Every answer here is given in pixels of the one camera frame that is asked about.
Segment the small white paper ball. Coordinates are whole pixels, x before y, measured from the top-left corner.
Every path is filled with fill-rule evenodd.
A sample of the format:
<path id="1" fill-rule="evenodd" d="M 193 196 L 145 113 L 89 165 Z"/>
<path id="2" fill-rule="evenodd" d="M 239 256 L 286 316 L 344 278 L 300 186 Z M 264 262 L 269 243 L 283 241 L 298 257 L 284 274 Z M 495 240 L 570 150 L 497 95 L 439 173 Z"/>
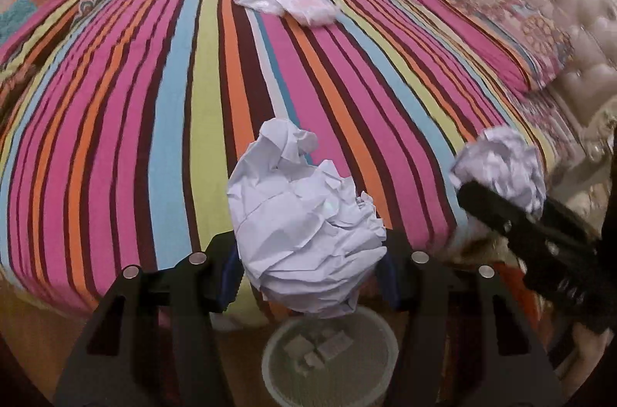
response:
<path id="1" fill-rule="evenodd" d="M 547 197 L 539 151 L 509 126 L 485 129 L 458 153 L 450 170 L 456 190 L 477 182 L 526 213 L 542 216 Z"/>

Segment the white small box trash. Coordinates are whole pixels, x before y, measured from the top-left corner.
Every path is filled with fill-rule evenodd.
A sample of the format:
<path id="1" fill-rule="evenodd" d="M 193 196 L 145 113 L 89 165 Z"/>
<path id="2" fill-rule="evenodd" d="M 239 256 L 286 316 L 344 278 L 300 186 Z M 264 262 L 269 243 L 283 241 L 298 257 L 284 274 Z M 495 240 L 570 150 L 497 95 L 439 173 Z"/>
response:
<path id="1" fill-rule="evenodd" d="M 344 331 L 339 331 L 326 338 L 322 344 L 319 344 L 317 351 L 323 360 L 329 362 L 347 351 L 353 344 L 354 339 L 349 337 Z"/>

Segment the large white paper ball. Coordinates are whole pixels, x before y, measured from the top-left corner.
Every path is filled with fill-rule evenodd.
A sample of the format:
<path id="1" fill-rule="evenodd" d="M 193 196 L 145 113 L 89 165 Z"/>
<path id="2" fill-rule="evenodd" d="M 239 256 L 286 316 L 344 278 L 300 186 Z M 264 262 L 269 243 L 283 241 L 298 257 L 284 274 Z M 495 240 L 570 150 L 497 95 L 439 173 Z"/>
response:
<path id="1" fill-rule="evenodd" d="M 335 318 L 356 311 L 387 232 L 373 199 L 334 162 L 307 162 L 317 146 L 287 119 L 266 121 L 233 169 L 227 198 L 239 258 L 263 299 Z"/>

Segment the white mesh trash basket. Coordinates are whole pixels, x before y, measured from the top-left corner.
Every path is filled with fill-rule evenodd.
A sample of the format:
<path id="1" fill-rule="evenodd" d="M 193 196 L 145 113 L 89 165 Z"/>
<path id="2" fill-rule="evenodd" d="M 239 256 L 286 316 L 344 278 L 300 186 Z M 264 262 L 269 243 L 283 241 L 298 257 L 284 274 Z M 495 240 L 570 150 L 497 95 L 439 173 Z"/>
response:
<path id="1" fill-rule="evenodd" d="M 376 406 L 398 360 L 398 340 L 365 308 L 338 318 L 294 317 L 278 326 L 261 376 L 280 406 Z"/>

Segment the floral pink pillow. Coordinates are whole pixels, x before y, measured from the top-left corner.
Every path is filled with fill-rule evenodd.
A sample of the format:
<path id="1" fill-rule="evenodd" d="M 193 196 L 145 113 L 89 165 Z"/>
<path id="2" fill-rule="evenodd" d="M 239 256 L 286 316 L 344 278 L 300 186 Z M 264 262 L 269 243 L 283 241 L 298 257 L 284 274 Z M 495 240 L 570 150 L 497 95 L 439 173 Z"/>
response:
<path id="1" fill-rule="evenodd" d="M 515 95 L 540 91 L 573 57 L 568 33 L 525 0 L 416 0 L 448 25 Z"/>

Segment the colourful striped bed sheet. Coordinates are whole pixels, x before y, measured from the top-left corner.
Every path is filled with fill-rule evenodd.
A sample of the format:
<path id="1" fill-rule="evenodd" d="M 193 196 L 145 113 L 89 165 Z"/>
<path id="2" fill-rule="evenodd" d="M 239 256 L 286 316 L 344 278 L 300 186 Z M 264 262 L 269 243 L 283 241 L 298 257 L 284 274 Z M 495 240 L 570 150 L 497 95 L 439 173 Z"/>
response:
<path id="1" fill-rule="evenodd" d="M 508 125 L 561 159 L 535 112 L 416 0 L 328 0 L 301 26 L 236 0 L 69 0 L 1 68 L 1 271 L 86 315 L 123 266 L 175 265 L 228 230 L 226 184 L 263 122 L 316 133 L 417 247 L 457 246 L 455 155 Z"/>

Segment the pink-white crumpled plastic bag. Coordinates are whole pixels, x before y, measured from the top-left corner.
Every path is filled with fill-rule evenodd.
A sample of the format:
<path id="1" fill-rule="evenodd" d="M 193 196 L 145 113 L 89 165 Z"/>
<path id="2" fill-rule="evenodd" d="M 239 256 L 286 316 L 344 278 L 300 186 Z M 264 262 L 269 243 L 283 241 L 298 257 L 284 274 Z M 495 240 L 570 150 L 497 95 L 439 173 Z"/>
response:
<path id="1" fill-rule="evenodd" d="M 301 26 L 327 26 L 337 21 L 338 7 L 328 0 L 280 0 L 279 3 Z"/>

